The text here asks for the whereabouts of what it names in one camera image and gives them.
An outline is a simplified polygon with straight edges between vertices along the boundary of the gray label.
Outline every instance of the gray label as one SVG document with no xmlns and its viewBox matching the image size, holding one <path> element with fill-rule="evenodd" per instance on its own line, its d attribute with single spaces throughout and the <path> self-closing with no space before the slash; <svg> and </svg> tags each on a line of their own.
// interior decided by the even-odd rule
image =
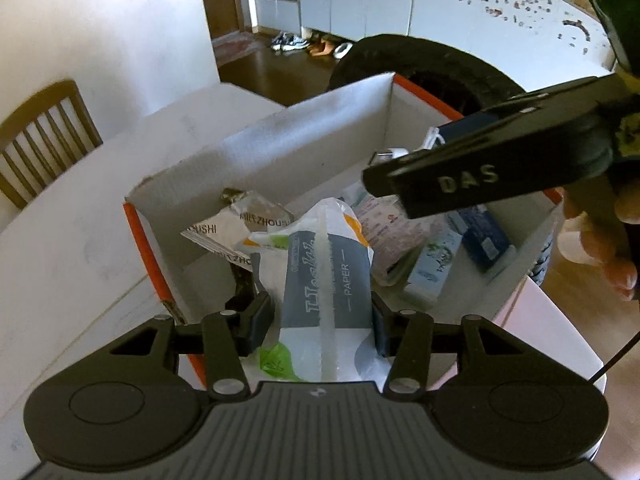
<svg viewBox="0 0 640 480">
<path fill-rule="evenodd" d="M 320 325 L 315 234 L 289 236 L 282 327 Z M 329 234 L 334 282 L 336 328 L 371 328 L 371 288 L 367 248 L 356 240 Z"/>
</svg>

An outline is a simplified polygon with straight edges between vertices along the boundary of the chair backrest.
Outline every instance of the chair backrest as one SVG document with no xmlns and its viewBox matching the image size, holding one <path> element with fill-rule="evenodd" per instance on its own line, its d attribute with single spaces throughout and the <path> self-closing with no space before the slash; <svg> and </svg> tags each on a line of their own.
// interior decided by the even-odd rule
<svg viewBox="0 0 640 480">
<path fill-rule="evenodd" d="M 0 124 L 0 191 L 23 209 L 101 144 L 76 83 L 53 83 Z"/>
</svg>

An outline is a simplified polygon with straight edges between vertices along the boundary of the red rug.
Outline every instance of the red rug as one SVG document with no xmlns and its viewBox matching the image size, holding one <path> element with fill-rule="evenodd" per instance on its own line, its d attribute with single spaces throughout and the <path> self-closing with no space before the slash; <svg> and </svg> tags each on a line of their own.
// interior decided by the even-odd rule
<svg viewBox="0 0 640 480">
<path fill-rule="evenodd" d="M 268 38 L 250 32 L 232 32 L 211 41 L 211 44 L 216 54 L 216 64 L 223 66 L 268 47 L 270 42 Z"/>
</svg>

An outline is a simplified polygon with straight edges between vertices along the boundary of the wheel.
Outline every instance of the wheel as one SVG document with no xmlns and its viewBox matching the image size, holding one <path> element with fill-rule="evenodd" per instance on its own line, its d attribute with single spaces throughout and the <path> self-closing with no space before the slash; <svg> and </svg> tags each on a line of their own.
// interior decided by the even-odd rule
<svg viewBox="0 0 640 480">
<path fill-rule="evenodd" d="M 334 68 L 328 90 L 385 72 L 416 83 L 464 116 L 524 93 L 497 68 L 471 54 L 434 41 L 382 34 L 358 41 Z M 542 284 L 548 269 L 553 233 L 529 277 Z"/>
</svg>

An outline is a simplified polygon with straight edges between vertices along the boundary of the black cable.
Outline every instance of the black cable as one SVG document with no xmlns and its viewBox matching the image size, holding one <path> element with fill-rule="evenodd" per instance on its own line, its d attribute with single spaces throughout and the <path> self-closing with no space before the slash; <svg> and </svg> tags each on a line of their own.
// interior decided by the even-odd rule
<svg viewBox="0 0 640 480">
<path fill-rule="evenodd" d="M 615 354 L 609 361 L 596 372 L 596 374 L 589 379 L 589 382 L 593 384 L 599 378 L 601 378 L 605 373 L 607 373 L 613 365 L 615 365 L 620 359 L 622 359 L 635 345 L 640 341 L 640 332 L 638 332 L 635 336 L 633 336 L 629 342 L 624 345 L 617 354 Z"/>
</svg>

